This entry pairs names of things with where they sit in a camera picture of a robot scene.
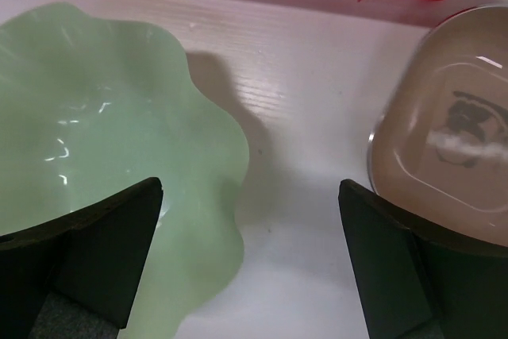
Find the green scalloped bowl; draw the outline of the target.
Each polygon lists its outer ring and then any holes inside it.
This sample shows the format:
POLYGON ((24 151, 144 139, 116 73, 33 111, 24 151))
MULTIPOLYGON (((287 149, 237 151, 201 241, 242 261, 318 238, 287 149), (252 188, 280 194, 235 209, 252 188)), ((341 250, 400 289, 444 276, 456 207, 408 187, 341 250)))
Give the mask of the green scalloped bowl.
POLYGON ((248 160, 241 127, 195 86, 167 30, 67 3, 2 23, 1 231, 162 183, 131 322, 179 321, 237 274, 248 160))

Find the brown square plate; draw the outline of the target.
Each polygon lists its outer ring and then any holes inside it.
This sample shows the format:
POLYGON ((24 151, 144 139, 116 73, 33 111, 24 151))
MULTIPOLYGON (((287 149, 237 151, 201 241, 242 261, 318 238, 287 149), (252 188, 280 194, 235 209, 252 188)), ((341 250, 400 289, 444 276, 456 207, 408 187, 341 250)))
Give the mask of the brown square plate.
POLYGON ((369 138, 373 190, 463 235, 507 243, 507 8, 430 30, 369 138))

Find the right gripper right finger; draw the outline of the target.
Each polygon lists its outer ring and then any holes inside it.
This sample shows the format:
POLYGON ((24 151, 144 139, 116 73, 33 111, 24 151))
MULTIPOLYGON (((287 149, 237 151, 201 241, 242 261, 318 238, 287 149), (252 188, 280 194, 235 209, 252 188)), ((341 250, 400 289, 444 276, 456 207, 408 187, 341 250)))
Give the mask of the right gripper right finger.
POLYGON ((351 179, 338 204, 371 338, 505 338, 507 249, 401 209, 351 179))

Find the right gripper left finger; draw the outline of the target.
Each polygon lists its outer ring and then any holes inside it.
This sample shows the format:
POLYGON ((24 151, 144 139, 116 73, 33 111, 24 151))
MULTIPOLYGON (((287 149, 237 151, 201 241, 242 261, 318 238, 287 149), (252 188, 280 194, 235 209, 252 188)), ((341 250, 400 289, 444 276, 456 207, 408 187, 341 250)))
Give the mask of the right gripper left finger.
POLYGON ((127 326, 163 201, 156 177, 1 237, 3 338, 115 338, 127 326))

